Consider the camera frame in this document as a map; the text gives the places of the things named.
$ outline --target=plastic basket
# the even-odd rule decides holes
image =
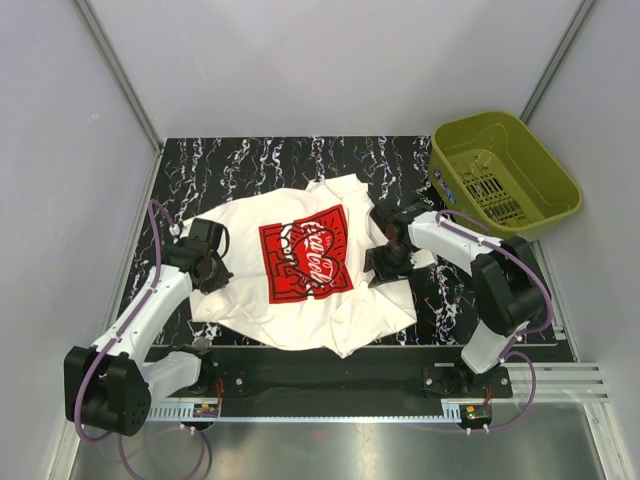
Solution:
[[[582,205],[582,193],[569,174],[509,113],[486,112],[445,123],[432,144],[432,185],[447,207],[484,223],[493,236],[536,240]]]

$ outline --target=white wall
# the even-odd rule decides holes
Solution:
[[[99,333],[151,147],[69,0],[0,0],[0,476],[44,478],[62,362]]]
[[[91,0],[161,136],[519,114],[579,0]]]
[[[532,120],[584,208],[543,247],[640,472],[640,3],[599,2]]]

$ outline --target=shiny metal surface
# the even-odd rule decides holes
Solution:
[[[499,405],[495,424],[513,416]],[[490,435],[452,435],[394,424],[219,424],[206,431],[213,452],[196,479],[604,479],[582,408],[535,405],[514,428]],[[181,479],[195,464],[199,440],[187,432],[148,423],[125,450],[138,475]],[[129,479],[117,442],[81,445],[72,480]]]

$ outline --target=marble tabletop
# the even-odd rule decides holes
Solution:
[[[424,137],[275,137],[182,138],[165,145],[152,198],[176,220],[186,220],[217,205],[311,180],[350,173],[369,184],[374,202],[401,207],[424,200],[444,208],[428,180],[431,142]],[[169,234],[161,216],[163,241]],[[153,265],[151,228],[142,228],[127,279],[121,311],[143,285]],[[468,342],[478,322],[471,279],[449,262],[436,264],[410,279],[418,321],[377,340],[375,345],[451,345]],[[188,302],[169,318],[158,345],[206,342],[258,345],[215,323],[191,321]],[[549,329],[529,343],[553,343]]]

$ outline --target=white t-shirt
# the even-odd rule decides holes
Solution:
[[[192,293],[194,321],[283,350],[327,347],[343,358],[415,323],[407,281],[369,288],[373,272],[363,272],[365,251],[386,243],[369,217],[367,187],[348,175],[199,215],[229,229],[224,262],[234,276],[221,290]],[[422,255],[420,266],[433,262]]]

